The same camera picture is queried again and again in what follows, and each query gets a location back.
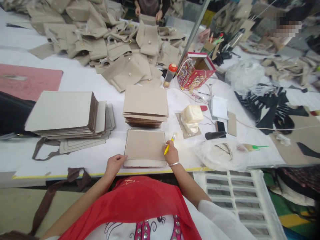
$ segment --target white tablecloth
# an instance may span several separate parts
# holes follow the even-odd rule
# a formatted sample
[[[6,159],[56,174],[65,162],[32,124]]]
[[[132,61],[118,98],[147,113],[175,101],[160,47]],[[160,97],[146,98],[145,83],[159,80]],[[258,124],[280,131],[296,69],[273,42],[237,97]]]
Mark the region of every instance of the white tablecloth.
[[[53,157],[45,162],[31,159],[36,142],[39,140],[38,138],[17,138],[0,142],[0,172],[16,171],[16,178],[58,178],[66,177],[68,167],[85,167],[92,176],[102,175],[106,168],[107,159],[110,156],[124,153],[126,131],[130,128],[122,116],[125,93],[120,94],[101,75],[96,74],[95,69],[89,66],[82,67],[78,61],[68,59],[65,55],[53,55],[40,60],[28,53],[28,49],[46,43],[46,37],[40,36],[34,30],[6,27],[5,15],[6,13],[0,9],[0,63],[63,70],[59,91],[93,91],[98,101],[106,100],[108,103],[112,103],[116,126],[106,144],[72,152],[70,155]],[[236,48],[235,52],[243,56],[241,59],[252,57],[243,53],[239,48]],[[231,66],[238,60],[237,57],[233,56],[231,60],[225,61],[222,67]],[[214,95],[228,99],[228,110],[235,113],[238,120],[254,126],[254,121],[247,115],[228,84],[216,79],[209,79],[207,83],[213,84],[212,92]],[[167,140],[171,138],[173,132],[178,133],[175,146],[179,150],[180,162],[188,171],[205,170],[203,168],[204,165],[193,153],[193,146],[205,140],[204,133],[215,132],[215,126],[205,118],[200,124],[202,135],[183,139],[175,113],[182,111],[189,104],[195,104],[195,102],[178,90],[177,87],[178,84],[174,80],[168,89],[169,118],[168,122],[162,124],[160,130],[165,132]],[[206,86],[203,86],[200,92],[209,93],[209,90]],[[316,106],[320,106],[319,93],[303,94],[299,90],[289,89],[288,98],[290,103],[306,104],[311,107],[311,110],[317,109]],[[210,117],[209,111],[204,114]],[[241,143],[270,146],[263,149],[263,151],[249,154],[249,168],[285,164],[269,136],[264,135],[259,130],[245,127],[239,122],[237,122],[237,134],[237,138],[231,135],[228,135],[228,138],[237,139]],[[57,147],[44,145],[38,157],[45,158],[49,152],[56,150]],[[171,169],[169,167],[122,168],[119,174],[166,172],[171,172]]]

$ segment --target plastic bag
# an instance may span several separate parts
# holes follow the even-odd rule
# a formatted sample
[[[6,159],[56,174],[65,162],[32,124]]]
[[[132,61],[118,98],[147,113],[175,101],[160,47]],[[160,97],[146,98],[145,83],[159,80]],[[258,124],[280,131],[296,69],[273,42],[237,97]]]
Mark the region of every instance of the plastic bag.
[[[228,146],[231,154],[221,146]],[[196,145],[194,152],[206,167],[214,170],[245,171],[247,168],[248,150],[237,141],[222,138],[208,140]]]
[[[225,80],[234,91],[247,96],[249,88],[257,85],[264,78],[264,67],[255,59],[241,60],[227,72]]]

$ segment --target pink mat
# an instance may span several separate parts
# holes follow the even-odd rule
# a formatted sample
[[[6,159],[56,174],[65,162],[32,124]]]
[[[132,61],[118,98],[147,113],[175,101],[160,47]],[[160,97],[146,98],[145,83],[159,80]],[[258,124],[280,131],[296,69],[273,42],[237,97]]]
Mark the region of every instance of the pink mat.
[[[0,64],[0,91],[37,101],[43,90],[57,91],[62,70]]]

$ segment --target bottle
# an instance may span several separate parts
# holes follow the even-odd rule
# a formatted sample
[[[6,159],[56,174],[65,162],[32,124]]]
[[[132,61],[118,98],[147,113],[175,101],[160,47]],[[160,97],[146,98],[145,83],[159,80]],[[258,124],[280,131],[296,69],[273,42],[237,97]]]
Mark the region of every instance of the bottle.
[[[173,79],[174,75],[178,70],[178,66],[174,63],[171,63],[168,67],[167,75],[164,78],[163,87],[168,88],[170,86],[170,82]]]

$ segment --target decorated box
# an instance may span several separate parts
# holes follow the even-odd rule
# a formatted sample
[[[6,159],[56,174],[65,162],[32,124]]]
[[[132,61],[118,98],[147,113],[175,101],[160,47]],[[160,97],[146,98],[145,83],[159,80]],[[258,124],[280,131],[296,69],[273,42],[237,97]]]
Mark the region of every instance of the decorated box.
[[[200,88],[216,71],[206,53],[187,52],[181,64],[177,76],[181,90]]]

